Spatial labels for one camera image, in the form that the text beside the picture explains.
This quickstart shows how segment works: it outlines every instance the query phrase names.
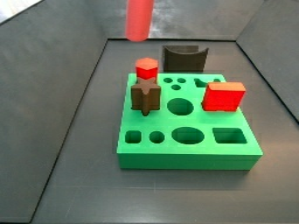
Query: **small round hole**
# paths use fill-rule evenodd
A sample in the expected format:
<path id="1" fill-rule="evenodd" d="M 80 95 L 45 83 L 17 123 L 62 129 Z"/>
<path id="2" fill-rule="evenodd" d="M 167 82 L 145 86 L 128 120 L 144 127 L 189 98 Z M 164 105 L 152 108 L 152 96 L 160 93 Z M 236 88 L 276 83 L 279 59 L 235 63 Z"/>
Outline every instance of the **small round hole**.
<path id="1" fill-rule="evenodd" d="M 149 135 L 152 143 L 159 144 L 164 141 L 164 133 L 161 131 L 153 131 Z"/>
<path id="2" fill-rule="evenodd" d="M 185 79 L 180 78 L 180 79 L 177 79 L 177 81 L 179 81 L 180 83 L 184 83 L 184 82 L 185 82 Z"/>
<path id="3" fill-rule="evenodd" d="M 171 79 L 171 78 L 164 78 L 163 81 L 164 81 L 165 83 L 171 83 L 171 82 L 173 81 L 173 79 Z"/>
<path id="4" fill-rule="evenodd" d="M 172 90 L 180 90 L 181 87 L 179 85 L 172 85 Z"/>

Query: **red cube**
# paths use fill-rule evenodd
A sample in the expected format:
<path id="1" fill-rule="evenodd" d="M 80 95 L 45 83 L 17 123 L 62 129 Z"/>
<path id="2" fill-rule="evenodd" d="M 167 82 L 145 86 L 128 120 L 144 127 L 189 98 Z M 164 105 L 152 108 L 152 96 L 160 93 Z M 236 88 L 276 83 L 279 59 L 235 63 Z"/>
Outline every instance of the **red cube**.
<path id="1" fill-rule="evenodd" d="M 203 110 L 236 111 L 245 91 L 241 82 L 209 82 L 203 96 Z"/>

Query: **circular hole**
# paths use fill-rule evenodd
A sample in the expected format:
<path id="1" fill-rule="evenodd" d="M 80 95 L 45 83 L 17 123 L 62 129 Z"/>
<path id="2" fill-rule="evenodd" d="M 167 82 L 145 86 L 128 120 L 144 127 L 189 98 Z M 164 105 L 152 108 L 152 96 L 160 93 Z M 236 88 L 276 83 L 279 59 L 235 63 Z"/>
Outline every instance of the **circular hole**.
<path id="1" fill-rule="evenodd" d="M 183 98 L 169 100 L 167 103 L 167 108 L 177 116 L 187 116 L 193 110 L 192 103 Z"/>
<path id="2" fill-rule="evenodd" d="M 165 83 L 171 83 L 173 80 L 172 80 L 171 78 L 164 78 L 163 81 L 164 81 Z"/>
<path id="3" fill-rule="evenodd" d="M 172 85 L 172 90 L 180 90 L 181 87 L 179 85 Z"/>
<path id="4" fill-rule="evenodd" d="M 177 79 L 177 81 L 179 81 L 180 83 L 184 83 L 184 82 L 185 82 L 185 79 L 180 78 L 180 79 Z"/>
<path id="5" fill-rule="evenodd" d="M 152 143 L 159 144 L 164 141 L 164 133 L 161 131 L 153 131 L 149 135 Z"/>

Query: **red block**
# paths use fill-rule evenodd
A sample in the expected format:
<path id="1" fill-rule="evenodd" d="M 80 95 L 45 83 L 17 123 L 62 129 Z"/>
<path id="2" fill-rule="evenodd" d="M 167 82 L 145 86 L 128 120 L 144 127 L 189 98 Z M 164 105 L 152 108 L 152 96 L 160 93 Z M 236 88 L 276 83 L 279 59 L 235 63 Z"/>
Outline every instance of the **red block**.
<path id="1" fill-rule="evenodd" d="M 201 101 L 205 111 L 236 111 L 245 87 L 241 82 L 209 82 Z"/>
<path id="2" fill-rule="evenodd" d="M 136 77 L 140 77 L 144 80 L 156 78 L 157 75 L 157 60 L 156 59 L 138 59 L 134 62 L 134 72 Z"/>

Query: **red cylinder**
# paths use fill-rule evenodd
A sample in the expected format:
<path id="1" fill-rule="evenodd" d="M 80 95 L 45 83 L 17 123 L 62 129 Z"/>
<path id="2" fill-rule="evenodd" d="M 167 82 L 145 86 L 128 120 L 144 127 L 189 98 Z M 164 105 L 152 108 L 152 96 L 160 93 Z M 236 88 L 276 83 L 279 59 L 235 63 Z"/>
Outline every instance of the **red cylinder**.
<path id="1" fill-rule="evenodd" d="M 142 41 L 148 37 L 155 0 L 126 0 L 125 37 Z"/>

